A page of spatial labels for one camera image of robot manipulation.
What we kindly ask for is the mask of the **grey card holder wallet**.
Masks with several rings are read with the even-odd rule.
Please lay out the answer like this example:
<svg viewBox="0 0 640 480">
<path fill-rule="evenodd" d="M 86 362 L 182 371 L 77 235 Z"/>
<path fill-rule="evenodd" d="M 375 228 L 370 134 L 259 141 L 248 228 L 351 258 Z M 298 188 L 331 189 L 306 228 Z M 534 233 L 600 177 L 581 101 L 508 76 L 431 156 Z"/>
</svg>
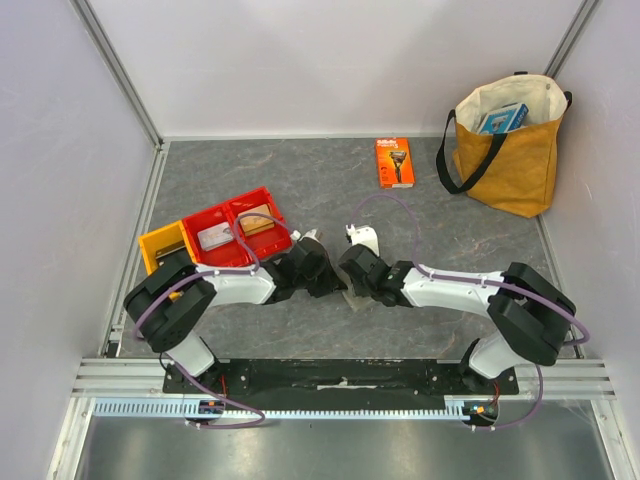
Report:
<svg viewBox="0 0 640 480">
<path fill-rule="evenodd" d="M 342 295 L 353 312 L 364 310 L 375 303 L 371 297 L 357 296 L 350 291 L 344 291 Z"/>
</svg>

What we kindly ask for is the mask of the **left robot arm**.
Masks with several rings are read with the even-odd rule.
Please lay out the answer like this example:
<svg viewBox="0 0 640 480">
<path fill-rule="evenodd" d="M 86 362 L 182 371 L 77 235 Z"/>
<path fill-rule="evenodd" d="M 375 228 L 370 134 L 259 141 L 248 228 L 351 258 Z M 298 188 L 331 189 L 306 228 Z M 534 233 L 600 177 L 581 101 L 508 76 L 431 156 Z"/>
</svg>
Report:
<svg viewBox="0 0 640 480">
<path fill-rule="evenodd" d="M 346 289 L 323 245 L 304 236 L 257 268 L 206 266 L 176 253 L 127 294 L 123 307 L 134 322 L 135 336 L 153 352 L 173 359 L 186 370 L 187 383 L 206 393 L 220 380 L 217 358 L 194 332 L 208 308 L 271 305 L 298 290 L 322 298 Z"/>
</svg>

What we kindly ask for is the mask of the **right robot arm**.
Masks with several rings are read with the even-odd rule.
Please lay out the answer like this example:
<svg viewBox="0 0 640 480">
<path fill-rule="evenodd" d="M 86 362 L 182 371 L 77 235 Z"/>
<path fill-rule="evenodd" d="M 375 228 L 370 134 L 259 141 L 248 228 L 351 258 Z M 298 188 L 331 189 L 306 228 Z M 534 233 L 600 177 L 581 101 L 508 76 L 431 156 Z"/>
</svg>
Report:
<svg viewBox="0 0 640 480">
<path fill-rule="evenodd" d="M 490 319 L 492 335 L 477 339 L 457 367 L 460 386 L 477 394 L 520 364 L 553 366 L 567 341 L 571 301 L 526 264 L 504 272 L 466 274 L 415 266 L 388 265 L 365 245 L 350 247 L 339 260 L 359 297 L 387 307 L 438 307 Z"/>
</svg>

